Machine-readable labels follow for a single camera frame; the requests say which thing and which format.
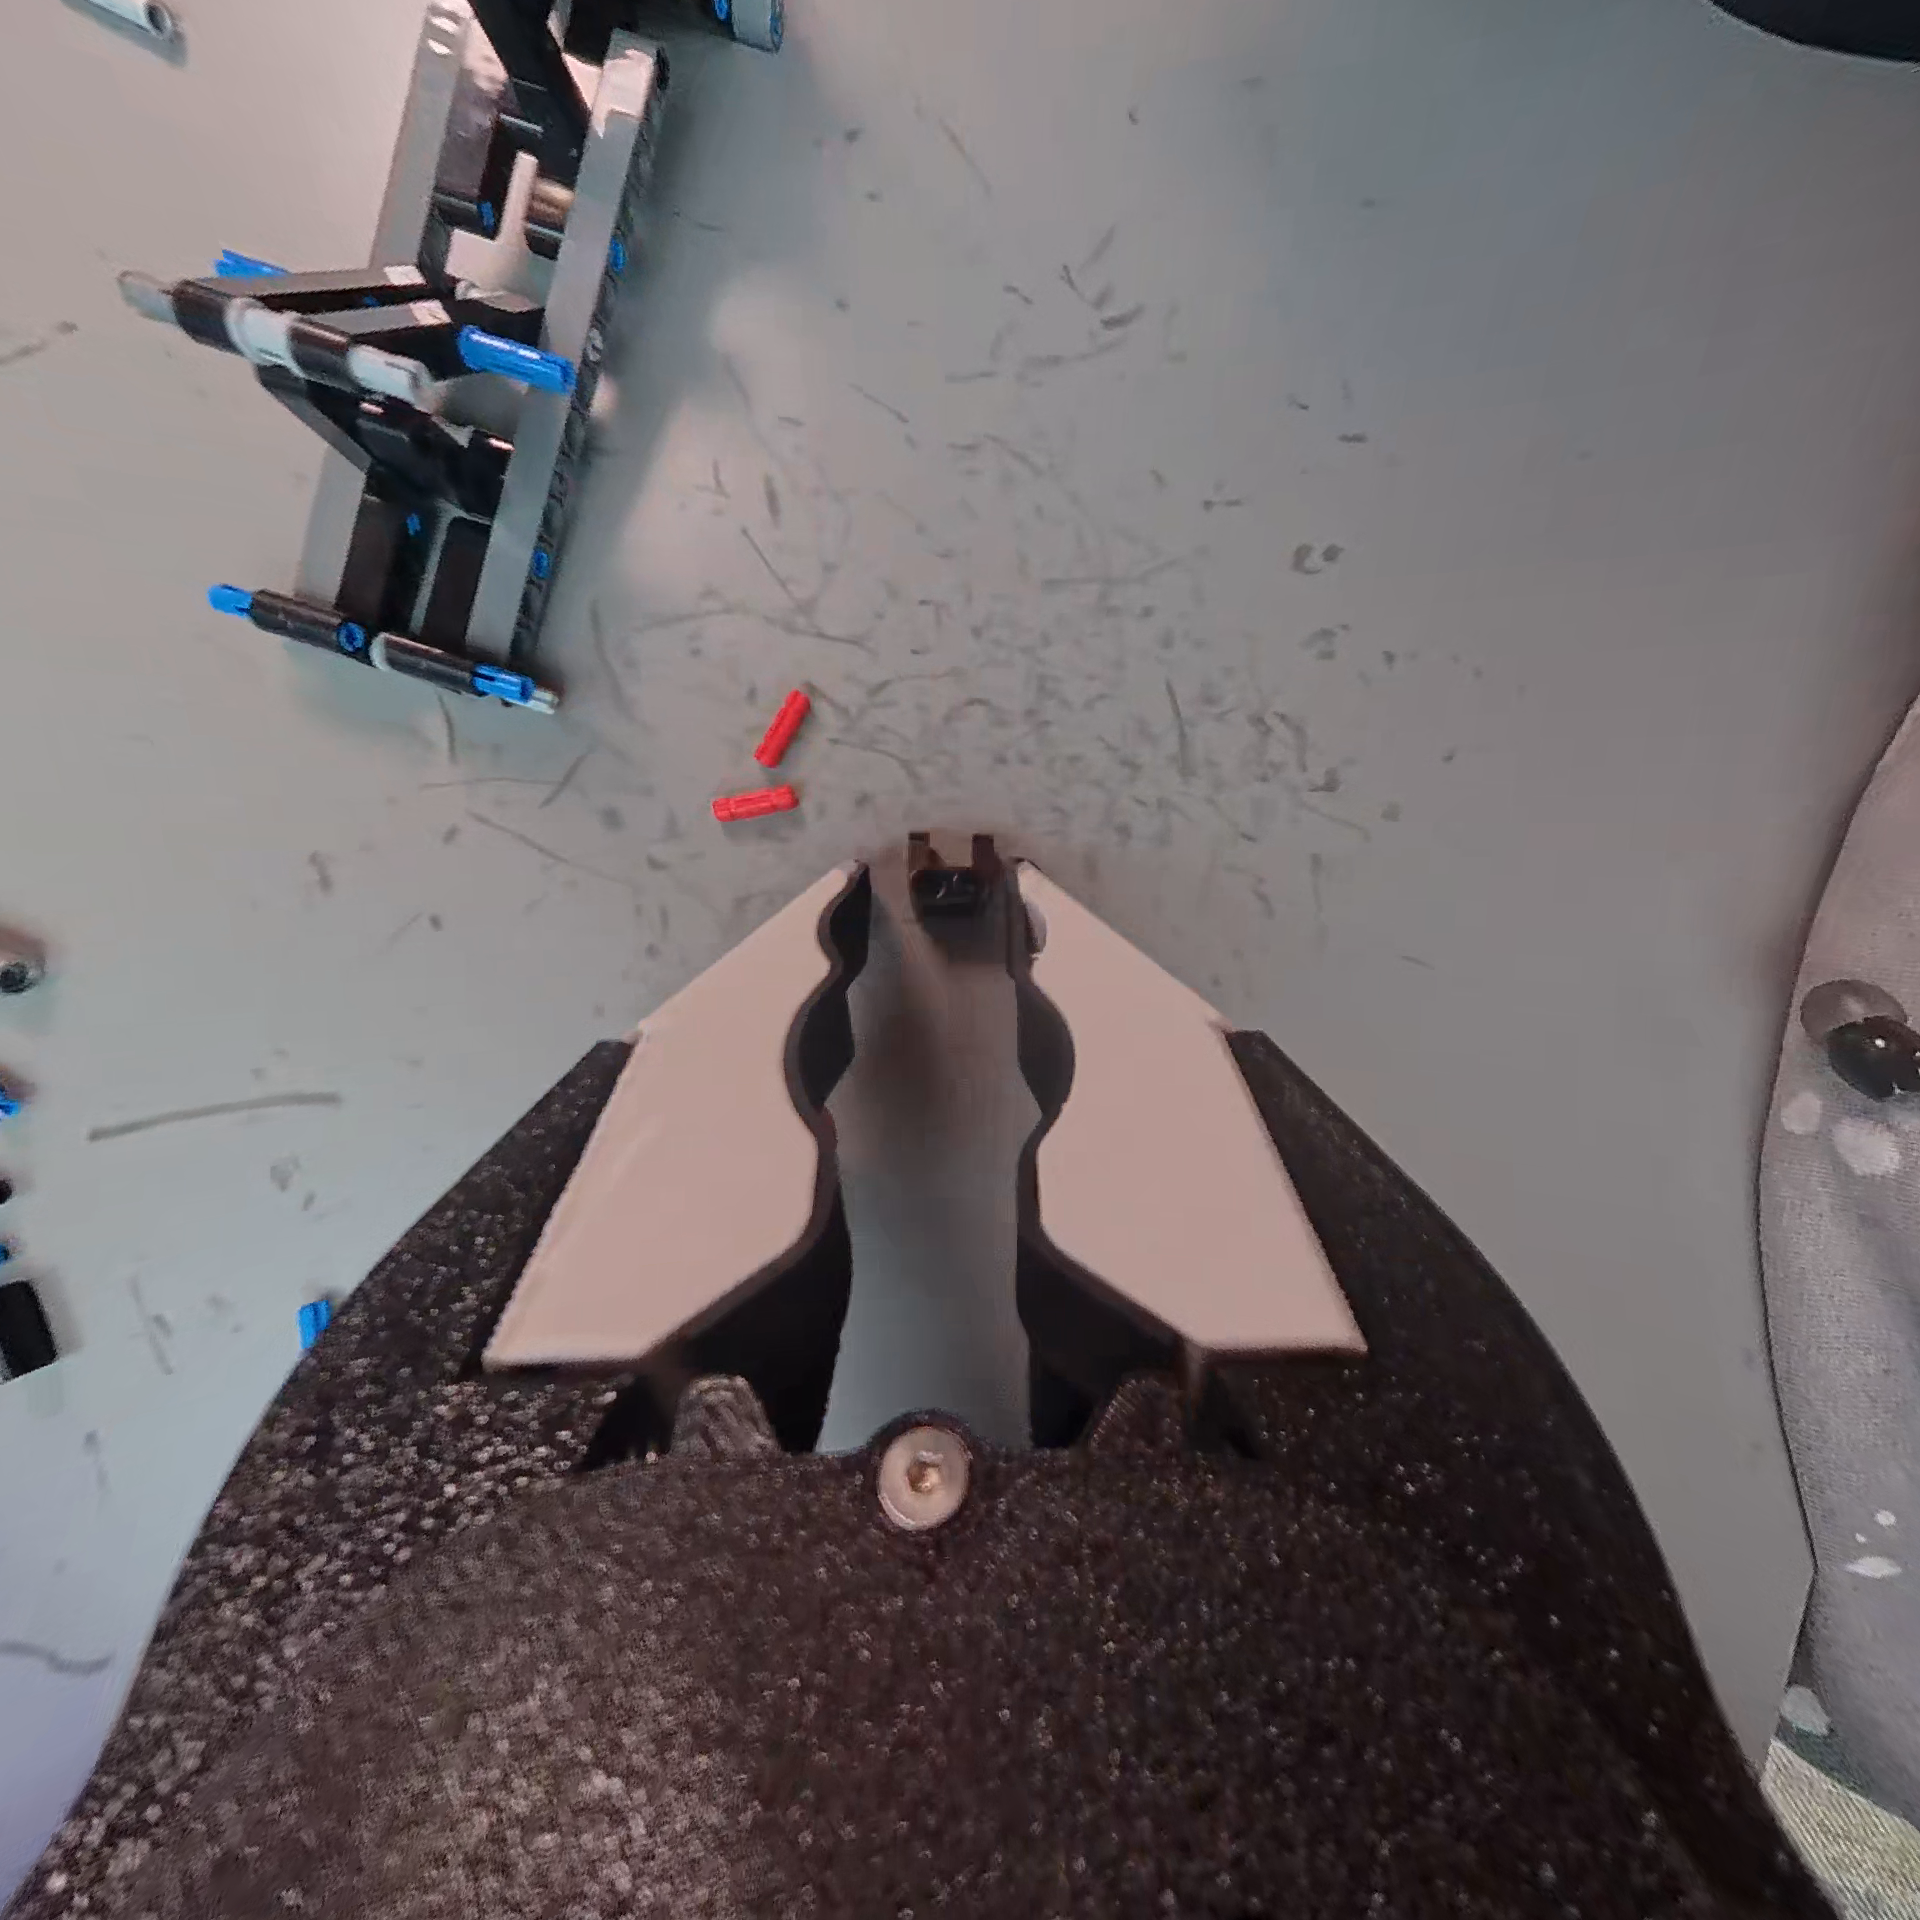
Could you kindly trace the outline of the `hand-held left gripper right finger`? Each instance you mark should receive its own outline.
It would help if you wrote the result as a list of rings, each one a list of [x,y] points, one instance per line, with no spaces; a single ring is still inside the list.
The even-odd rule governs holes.
[[[1018,1071],[1015,1306],[1029,1434],[1075,1447],[1126,1378],[1369,1352],[1235,1032],[1034,863],[1010,874]]]

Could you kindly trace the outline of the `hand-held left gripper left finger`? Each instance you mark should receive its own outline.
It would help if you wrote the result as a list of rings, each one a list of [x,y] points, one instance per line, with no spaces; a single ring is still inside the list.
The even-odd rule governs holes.
[[[831,1095],[854,1069],[873,874],[838,863],[635,1029],[481,1364],[615,1378],[636,1438],[738,1378],[819,1447],[854,1302]]]

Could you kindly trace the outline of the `black bracket brick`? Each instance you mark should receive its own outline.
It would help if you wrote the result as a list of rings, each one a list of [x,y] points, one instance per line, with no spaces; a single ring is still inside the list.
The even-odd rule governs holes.
[[[966,858],[948,858],[929,831],[906,837],[906,888],[919,920],[979,917],[997,902],[1001,874],[992,833],[972,833]]]

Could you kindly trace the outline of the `toy brick chassis model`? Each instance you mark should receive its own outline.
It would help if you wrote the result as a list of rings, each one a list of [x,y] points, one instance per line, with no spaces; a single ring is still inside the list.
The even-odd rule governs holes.
[[[671,54],[655,2],[429,2],[370,266],[122,273],[325,448],[296,585],[215,614],[533,714],[528,666],[636,260]]]

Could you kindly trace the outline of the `grey desk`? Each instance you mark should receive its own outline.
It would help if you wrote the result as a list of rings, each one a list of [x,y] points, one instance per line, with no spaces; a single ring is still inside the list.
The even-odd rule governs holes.
[[[1275,1035],[1538,1316],[1722,1700],[1810,1549],[1755,1153],[1917,693],[1917,72],[1714,2],[793,2],[671,41],[533,719],[206,609],[325,448],[122,271],[363,266],[423,2],[5,2],[5,1893],[206,1505],[392,1240],[838,858],[831,1445],[1023,1432],[992,831]],[[809,719],[779,770],[784,696]],[[721,794],[799,807],[721,828]],[[91,1144],[114,1120],[338,1107]]]

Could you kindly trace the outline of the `person's grey patterned shirt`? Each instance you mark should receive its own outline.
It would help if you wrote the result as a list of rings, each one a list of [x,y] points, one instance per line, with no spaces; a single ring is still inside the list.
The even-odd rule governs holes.
[[[1812,1552],[1766,1793],[1842,1917],[1917,1917],[1917,708],[1790,993],[1760,1275]]]

